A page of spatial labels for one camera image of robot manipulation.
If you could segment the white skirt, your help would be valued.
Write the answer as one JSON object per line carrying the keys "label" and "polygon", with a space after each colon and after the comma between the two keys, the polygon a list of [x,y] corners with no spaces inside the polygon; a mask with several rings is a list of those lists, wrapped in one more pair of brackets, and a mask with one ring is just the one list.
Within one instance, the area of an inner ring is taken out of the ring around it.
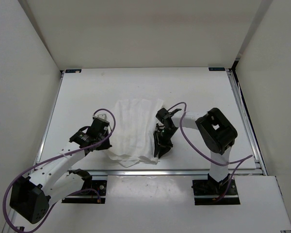
{"label": "white skirt", "polygon": [[154,157],[156,113],[163,107],[161,99],[119,100],[112,109],[116,128],[110,137],[108,157],[123,167],[138,163],[157,164]]}

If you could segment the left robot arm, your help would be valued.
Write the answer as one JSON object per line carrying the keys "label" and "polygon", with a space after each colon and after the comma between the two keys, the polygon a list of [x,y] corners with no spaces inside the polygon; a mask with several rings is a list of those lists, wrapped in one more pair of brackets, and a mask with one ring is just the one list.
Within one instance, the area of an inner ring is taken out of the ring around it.
{"label": "left robot arm", "polygon": [[59,153],[59,158],[53,157],[41,162],[34,172],[13,182],[10,207],[35,224],[47,214],[52,205],[69,194],[76,191],[89,193],[92,189],[90,174],[72,167],[89,153],[111,147],[109,129],[106,114],[93,116],[90,126],[80,128],[70,137]]}

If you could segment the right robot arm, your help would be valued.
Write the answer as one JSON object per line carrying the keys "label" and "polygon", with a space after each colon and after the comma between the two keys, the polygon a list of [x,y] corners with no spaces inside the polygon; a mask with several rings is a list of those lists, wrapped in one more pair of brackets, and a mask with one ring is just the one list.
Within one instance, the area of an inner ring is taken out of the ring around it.
{"label": "right robot arm", "polygon": [[221,193],[231,175],[228,171],[229,155],[238,133],[225,115],[218,109],[212,108],[207,113],[180,112],[175,109],[171,112],[161,108],[156,119],[154,136],[154,157],[161,158],[173,147],[171,138],[180,129],[198,130],[210,150],[211,162],[208,173],[208,188],[214,194]]}

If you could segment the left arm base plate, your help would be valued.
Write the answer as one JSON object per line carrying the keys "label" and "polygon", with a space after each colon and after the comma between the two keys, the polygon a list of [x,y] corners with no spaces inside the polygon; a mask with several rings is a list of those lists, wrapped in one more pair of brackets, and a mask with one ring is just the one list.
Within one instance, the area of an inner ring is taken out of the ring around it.
{"label": "left arm base plate", "polygon": [[105,204],[107,176],[93,176],[90,185],[84,185],[82,192],[62,199],[65,204]]}

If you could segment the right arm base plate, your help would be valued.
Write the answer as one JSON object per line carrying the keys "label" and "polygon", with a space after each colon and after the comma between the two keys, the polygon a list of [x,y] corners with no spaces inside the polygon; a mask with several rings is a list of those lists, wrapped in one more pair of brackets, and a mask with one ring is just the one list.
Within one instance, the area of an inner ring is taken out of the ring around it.
{"label": "right arm base plate", "polygon": [[219,189],[211,185],[208,180],[192,180],[194,204],[196,206],[240,205],[241,202],[234,179],[231,180],[230,185],[227,182]]}

